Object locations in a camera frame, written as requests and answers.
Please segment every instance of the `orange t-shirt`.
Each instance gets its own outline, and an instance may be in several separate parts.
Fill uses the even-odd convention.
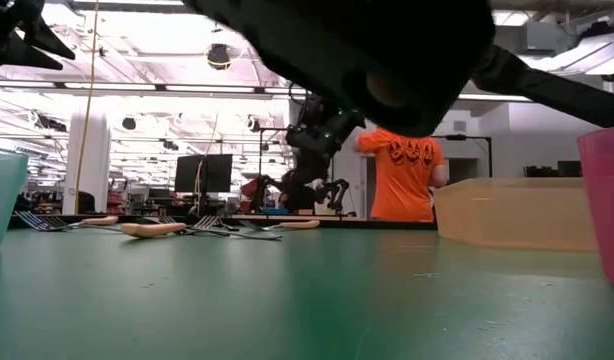
[[[358,148],[376,156],[372,217],[387,221],[434,221],[427,186],[434,167],[444,160],[433,138],[407,138],[379,128],[359,136]]]

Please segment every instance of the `table surface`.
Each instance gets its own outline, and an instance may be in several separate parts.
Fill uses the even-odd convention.
[[[614,359],[597,254],[433,231],[8,232],[0,359]]]

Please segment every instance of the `ceiling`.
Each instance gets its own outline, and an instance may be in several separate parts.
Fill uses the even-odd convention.
[[[76,60],[56,58],[64,65],[62,71],[0,66],[0,80],[88,82],[93,52],[94,80],[101,83],[265,88],[289,85],[264,66],[255,49],[241,35],[204,16],[189,13],[177,0],[100,0],[97,44],[93,50],[93,0],[46,2],[45,21],[76,53]],[[499,25],[521,25],[534,14],[530,11],[551,9],[554,4],[558,9],[578,13],[614,6],[614,1],[604,0],[495,0],[492,3],[497,9],[506,9],[494,14]],[[208,51],[215,43],[228,45],[232,60],[227,70],[215,70],[207,62]],[[32,178],[41,184],[53,184],[64,176],[67,134],[39,127],[38,115],[69,128],[72,113],[84,102],[83,91],[45,93],[0,89],[0,134],[11,137],[0,139],[0,147],[26,149],[32,155]],[[252,133],[247,126],[248,120],[256,119],[264,127],[286,127],[289,123],[286,96],[234,98],[212,94],[197,98],[125,92],[97,96],[94,104],[106,109],[111,124],[115,140],[111,154],[113,174],[142,183],[171,184],[177,156],[207,151],[237,154],[236,178],[240,182],[246,181],[240,173],[258,171],[259,160],[263,172],[276,178],[292,166],[291,151],[284,143],[282,132],[264,133],[270,148],[261,158],[259,134]],[[122,126],[126,117],[136,120],[135,130]],[[222,146],[209,147],[214,127],[213,140],[222,139]],[[55,139],[40,138],[48,134]],[[179,149],[165,149],[159,140],[162,138],[173,140]]]

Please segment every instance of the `plastic cup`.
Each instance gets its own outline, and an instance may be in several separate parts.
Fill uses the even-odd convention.
[[[0,151],[0,244],[9,226],[16,197],[27,176],[27,156]]]
[[[581,136],[578,148],[603,270],[614,284],[614,128]]]

